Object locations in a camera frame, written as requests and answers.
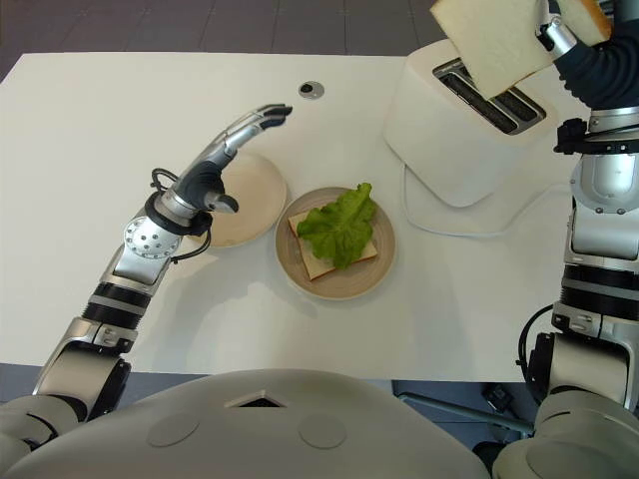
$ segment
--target gray floor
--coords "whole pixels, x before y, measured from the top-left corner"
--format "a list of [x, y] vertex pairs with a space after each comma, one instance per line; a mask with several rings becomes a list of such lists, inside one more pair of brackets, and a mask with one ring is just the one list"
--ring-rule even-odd
[[[407, 55], [444, 37], [431, 0], [3, 0], [0, 80], [23, 53], [205, 51]], [[0, 364], [0, 402], [29, 394], [38, 368]], [[197, 378], [133, 373], [121, 406]], [[489, 411], [482, 384], [395, 381], [410, 391]], [[508, 384], [516, 412], [535, 406]], [[416, 407], [468, 447], [492, 440], [485, 423]]]

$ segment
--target empty plate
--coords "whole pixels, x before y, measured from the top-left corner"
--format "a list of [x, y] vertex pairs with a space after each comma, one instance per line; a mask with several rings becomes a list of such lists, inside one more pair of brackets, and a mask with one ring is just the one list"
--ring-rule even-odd
[[289, 218], [334, 202], [346, 191], [346, 188], [322, 188], [306, 193], [289, 205], [276, 228], [278, 260], [286, 274], [304, 291], [324, 299], [350, 299], [372, 290], [385, 278], [395, 257], [395, 236], [390, 220], [377, 205], [370, 222], [377, 256], [355, 262], [346, 269], [336, 269], [313, 281], [309, 279]]
[[[278, 168], [260, 155], [239, 152], [222, 173], [227, 195], [238, 201], [235, 214], [213, 214], [215, 247], [243, 244], [263, 235], [287, 204], [287, 183]], [[201, 237], [191, 237], [202, 242]]]

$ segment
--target white table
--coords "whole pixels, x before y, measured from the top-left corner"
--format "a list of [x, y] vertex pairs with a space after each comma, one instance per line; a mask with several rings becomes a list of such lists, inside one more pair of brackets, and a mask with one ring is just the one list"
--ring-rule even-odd
[[[128, 355], [134, 370], [296, 367], [368, 378], [520, 380], [519, 330], [559, 293], [568, 196], [549, 196], [501, 239], [445, 239], [412, 228], [401, 209], [401, 162], [380, 135], [402, 64], [294, 55], [23, 56], [0, 85], [0, 361], [47, 359], [151, 192], [152, 167], [179, 172], [239, 114], [286, 102], [295, 107], [286, 127], [247, 150], [277, 164], [293, 199], [371, 182], [395, 229], [393, 270], [370, 294], [331, 302], [288, 283], [273, 231], [210, 250], [167, 274]], [[544, 75], [544, 94], [561, 99], [559, 113], [582, 115], [556, 74]], [[323, 98], [300, 98], [307, 80], [324, 84]], [[541, 143], [503, 192], [468, 210], [438, 204], [410, 179], [415, 215], [442, 228], [505, 223], [545, 186], [565, 182], [574, 165], [551, 153], [552, 139]]]

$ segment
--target power cord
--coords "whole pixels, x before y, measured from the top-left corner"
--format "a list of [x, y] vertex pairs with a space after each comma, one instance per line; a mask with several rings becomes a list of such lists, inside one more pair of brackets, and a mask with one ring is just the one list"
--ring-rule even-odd
[[406, 216], [406, 219], [410, 223], [411, 226], [417, 228], [418, 230], [422, 230], [423, 232], [431, 233], [433, 235], [440, 235], [442, 237], [451, 237], [451, 238], [471, 238], [477, 240], [485, 240], [491, 238], [501, 237], [506, 235], [515, 224], [521, 220], [526, 214], [528, 214], [531, 210], [533, 210], [542, 200], [544, 200], [550, 193], [553, 191], [560, 191], [559, 188], [564, 188], [565, 185], [555, 183], [546, 188], [543, 192], [537, 195], [534, 199], [524, 205], [504, 226], [503, 230], [497, 232], [487, 232], [487, 233], [474, 233], [474, 232], [446, 232], [442, 230], [437, 230], [432, 227], [426, 227], [424, 225], [420, 225], [417, 223], [411, 216], [408, 211], [408, 197], [407, 197], [407, 188], [406, 188], [406, 179], [407, 179], [407, 170], [408, 166], [406, 163], [403, 164], [403, 179], [401, 182], [401, 204], [403, 206], [403, 213]]
[[528, 319], [528, 322], [526, 322], [526, 324], [523, 326], [523, 329], [521, 329], [521, 333], [519, 334], [519, 342], [517, 344], [518, 359], [515, 361], [515, 363], [521, 368], [521, 374], [523, 375], [523, 380], [526, 382], [526, 387], [530, 391], [532, 398], [537, 404], [541, 403], [541, 399], [539, 398], [539, 394], [537, 394], [534, 389], [532, 378], [530, 377], [529, 373], [530, 371], [528, 370], [528, 361], [526, 360], [526, 341], [528, 339], [528, 332], [530, 331], [530, 328], [532, 327], [534, 322], [540, 316], [552, 310], [552, 307], [552, 304], [548, 304], [547, 306], [539, 309], [530, 317], [530, 319]]
[[[162, 182], [160, 181], [160, 177], [168, 178], [171, 182], [176, 182], [178, 180], [178, 176], [175, 173], [170, 172], [169, 170], [165, 170], [164, 168], [153, 168], [151, 171], [151, 187], [155, 188], [159, 193], [165, 192], [168, 188], [162, 184]], [[177, 264], [184, 259], [189, 259], [190, 257], [195, 257], [198, 254], [202, 254], [204, 251], [209, 249], [210, 245], [211, 228], [207, 230], [204, 242], [199, 247], [192, 251], [185, 252], [184, 254], [172, 256], [171, 262], [173, 264]]]

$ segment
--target lettuce leaf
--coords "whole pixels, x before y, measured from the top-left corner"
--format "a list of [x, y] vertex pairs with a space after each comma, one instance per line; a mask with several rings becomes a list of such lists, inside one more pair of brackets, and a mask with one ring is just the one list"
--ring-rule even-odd
[[316, 257], [332, 258], [336, 268], [345, 269], [361, 257], [361, 252], [372, 237], [370, 220], [375, 203], [370, 199], [372, 186], [357, 185], [341, 195], [334, 203], [314, 208], [298, 225], [298, 236], [313, 245]]

